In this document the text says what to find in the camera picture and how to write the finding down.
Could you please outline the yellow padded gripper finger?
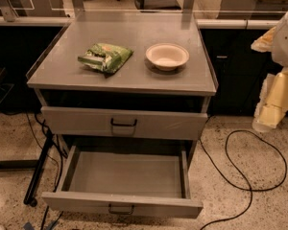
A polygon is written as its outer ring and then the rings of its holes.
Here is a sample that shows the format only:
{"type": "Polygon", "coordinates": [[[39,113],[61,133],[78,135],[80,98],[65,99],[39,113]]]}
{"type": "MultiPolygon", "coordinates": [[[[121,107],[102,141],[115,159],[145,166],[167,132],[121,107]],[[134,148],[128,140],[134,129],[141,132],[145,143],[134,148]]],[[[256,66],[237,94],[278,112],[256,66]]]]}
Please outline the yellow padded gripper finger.
{"type": "Polygon", "coordinates": [[[288,111],[288,67],[276,75],[267,75],[259,98],[252,128],[258,132],[268,132],[277,127],[288,111]]]}

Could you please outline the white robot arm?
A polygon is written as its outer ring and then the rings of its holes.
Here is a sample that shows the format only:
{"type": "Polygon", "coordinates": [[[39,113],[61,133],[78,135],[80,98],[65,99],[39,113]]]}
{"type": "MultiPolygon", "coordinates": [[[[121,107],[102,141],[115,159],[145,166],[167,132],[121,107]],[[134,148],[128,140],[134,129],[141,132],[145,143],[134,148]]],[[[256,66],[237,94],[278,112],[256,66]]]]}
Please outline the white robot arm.
{"type": "Polygon", "coordinates": [[[288,111],[288,12],[251,48],[261,53],[271,52],[273,62],[282,67],[279,73],[268,74],[263,81],[260,101],[254,111],[252,128],[268,132],[277,127],[288,111]]]}

